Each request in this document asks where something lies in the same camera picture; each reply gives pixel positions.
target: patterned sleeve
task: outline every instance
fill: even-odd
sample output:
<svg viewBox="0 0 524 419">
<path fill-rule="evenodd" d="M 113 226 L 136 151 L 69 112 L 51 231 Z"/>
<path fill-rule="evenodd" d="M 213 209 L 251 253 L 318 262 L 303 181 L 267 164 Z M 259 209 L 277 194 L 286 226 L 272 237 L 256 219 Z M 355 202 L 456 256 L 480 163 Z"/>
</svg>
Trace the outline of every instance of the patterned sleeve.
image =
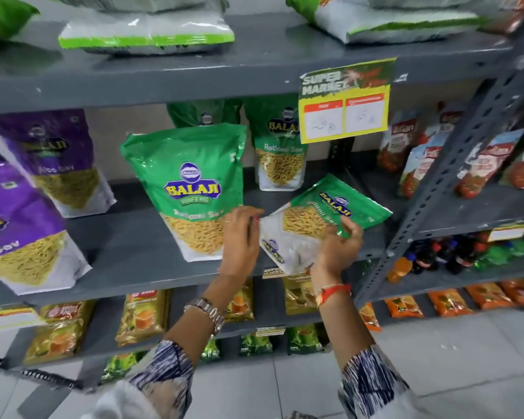
<svg viewBox="0 0 524 419">
<path fill-rule="evenodd" d="M 345 366 L 339 396 L 351 419 L 433 418 L 377 345 Z"/>
<path fill-rule="evenodd" d="M 193 374 L 192 362 L 180 346 L 165 340 L 159 343 L 145 368 L 126 380 L 146 396 L 160 419 L 182 419 L 192 402 Z"/>
</svg>

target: hand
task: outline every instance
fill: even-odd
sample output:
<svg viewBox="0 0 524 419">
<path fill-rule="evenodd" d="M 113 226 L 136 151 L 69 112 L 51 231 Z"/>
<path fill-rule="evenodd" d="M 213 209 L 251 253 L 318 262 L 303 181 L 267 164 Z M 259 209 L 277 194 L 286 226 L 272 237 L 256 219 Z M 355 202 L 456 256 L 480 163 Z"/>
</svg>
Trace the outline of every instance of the hand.
<svg viewBox="0 0 524 419">
<path fill-rule="evenodd" d="M 336 227 L 328 226 L 318 249 L 316 262 L 311 268 L 312 286 L 315 291 L 327 285 L 341 284 L 341 271 L 357 259 L 363 245 L 363 228 L 352 220 L 341 217 L 341 224 L 349 233 L 344 239 L 336 234 Z"/>
<path fill-rule="evenodd" d="M 219 274 L 244 284 L 260 252 L 260 215 L 263 209 L 236 207 L 224 217 L 224 256 Z"/>
</svg>

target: gold snack packet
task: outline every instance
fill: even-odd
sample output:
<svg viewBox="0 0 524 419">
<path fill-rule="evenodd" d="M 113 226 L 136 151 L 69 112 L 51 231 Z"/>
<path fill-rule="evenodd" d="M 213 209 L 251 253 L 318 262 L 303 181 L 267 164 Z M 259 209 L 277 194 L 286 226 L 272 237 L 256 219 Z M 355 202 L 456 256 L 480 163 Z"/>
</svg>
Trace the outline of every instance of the gold snack packet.
<svg viewBox="0 0 524 419">
<path fill-rule="evenodd" d="M 41 309 L 48 323 L 36 328 L 24 364 L 35 365 L 73 356 L 82 344 L 95 300 L 49 304 Z"/>
<path fill-rule="evenodd" d="M 135 344 L 167 331 L 169 290 L 145 291 L 126 296 L 121 325 L 115 340 L 119 346 Z"/>
<path fill-rule="evenodd" d="M 252 300 L 252 278 L 249 278 L 227 306 L 225 322 L 253 321 Z"/>
<path fill-rule="evenodd" d="M 301 313 L 318 311 L 310 275 L 285 276 L 283 286 L 286 289 L 287 315 L 300 315 Z"/>
</svg>

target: bracelet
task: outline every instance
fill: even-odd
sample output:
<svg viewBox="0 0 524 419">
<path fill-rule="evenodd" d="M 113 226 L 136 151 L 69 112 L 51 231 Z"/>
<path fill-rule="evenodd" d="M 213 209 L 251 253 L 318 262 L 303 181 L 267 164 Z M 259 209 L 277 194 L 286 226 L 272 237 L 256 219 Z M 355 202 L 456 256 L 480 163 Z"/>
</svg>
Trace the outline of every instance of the bracelet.
<svg viewBox="0 0 524 419">
<path fill-rule="evenodd" d="M 349 284 L 334 284 L 328 287 L 323 287 L 320 294 L 316 296 L 316 306 L 320 308 L 332 294 L 340 291 L 346 292 L 351 296 L 351 285 Z"/>
</svg>

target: woman's right hand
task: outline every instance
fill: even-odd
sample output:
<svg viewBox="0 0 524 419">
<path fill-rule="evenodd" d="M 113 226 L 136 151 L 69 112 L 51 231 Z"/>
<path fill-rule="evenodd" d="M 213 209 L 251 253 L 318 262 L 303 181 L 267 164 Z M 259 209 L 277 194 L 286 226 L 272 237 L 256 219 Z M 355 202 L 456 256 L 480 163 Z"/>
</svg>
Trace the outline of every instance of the woman's right hand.
<svg viewBox="0 0 524 419">
<path fill-rule="evenodd" d="M 343 215 L 341 224 L 349 238 L 340 237 L 336 234 L 336 227 L 328 226 L 316 262 L 311 267 L 312 286 L 317 293 L 327 285 L 341 284 L 341 271 L 357 259 L 363 246 L 363 228 Z"/>
</svg>

